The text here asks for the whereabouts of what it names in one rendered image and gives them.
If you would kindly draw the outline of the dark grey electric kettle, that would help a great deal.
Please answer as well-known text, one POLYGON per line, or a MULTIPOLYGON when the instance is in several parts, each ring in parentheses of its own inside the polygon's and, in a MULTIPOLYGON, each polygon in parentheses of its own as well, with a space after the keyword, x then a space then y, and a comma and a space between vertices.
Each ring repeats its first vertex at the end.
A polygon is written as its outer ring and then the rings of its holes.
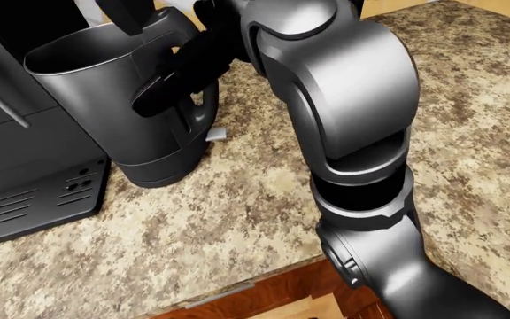
POLYGON ((102 148, 128 180, 142 188, 178 183, 197 167, 219 105, 210 84, 197 105, 185 96, 177 105, 144 118, 132 108, 136 92, 198 32, 174 7, 153 10, 140 35, 113 23, 85 28, 31 50, 24 67, 102 148))

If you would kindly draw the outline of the black coffee machine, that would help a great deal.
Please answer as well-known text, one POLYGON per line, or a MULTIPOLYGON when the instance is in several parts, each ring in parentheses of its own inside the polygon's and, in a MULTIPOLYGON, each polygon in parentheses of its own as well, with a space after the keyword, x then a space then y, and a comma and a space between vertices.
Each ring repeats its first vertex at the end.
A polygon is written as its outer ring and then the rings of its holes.
POLYGON ((110 161, 24 67, 28 52, 88 22, 75 0, 0 0, 0 243, 97 214, 110 161))

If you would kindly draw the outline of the grey kettle switch lever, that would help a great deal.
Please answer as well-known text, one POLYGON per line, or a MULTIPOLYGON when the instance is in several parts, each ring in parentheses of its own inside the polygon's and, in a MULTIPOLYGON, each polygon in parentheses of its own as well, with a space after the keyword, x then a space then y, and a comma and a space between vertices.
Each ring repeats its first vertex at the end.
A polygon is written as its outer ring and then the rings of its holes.
POLYGON ((223 127, 212 127, 206 134, 205 140, 207 142, 215 142, 218 140, 225 140, 227 138, 227 129, 223 127))

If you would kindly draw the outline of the wooden cabinet drawer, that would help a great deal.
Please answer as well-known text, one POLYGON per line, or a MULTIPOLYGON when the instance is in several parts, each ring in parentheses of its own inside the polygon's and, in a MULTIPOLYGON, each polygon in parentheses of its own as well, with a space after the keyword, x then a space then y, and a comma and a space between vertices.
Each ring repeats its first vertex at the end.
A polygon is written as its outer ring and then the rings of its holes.
POLYGON ((327 260, 270 276, 240 292, 148 319, 394 319, 366 287, 351 289, 327 260))

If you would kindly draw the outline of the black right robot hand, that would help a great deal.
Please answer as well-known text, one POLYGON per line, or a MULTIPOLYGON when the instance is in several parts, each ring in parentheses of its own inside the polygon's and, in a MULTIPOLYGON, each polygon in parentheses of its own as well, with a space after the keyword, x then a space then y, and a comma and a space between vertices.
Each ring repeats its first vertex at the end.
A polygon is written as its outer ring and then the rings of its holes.
POLYGON ((240 30, 244 0, 197 0, 194 13, 205 30, 189 39, 135 93, 132 109, 150 118, 214 84, 233 60, 249 63, 240 30))

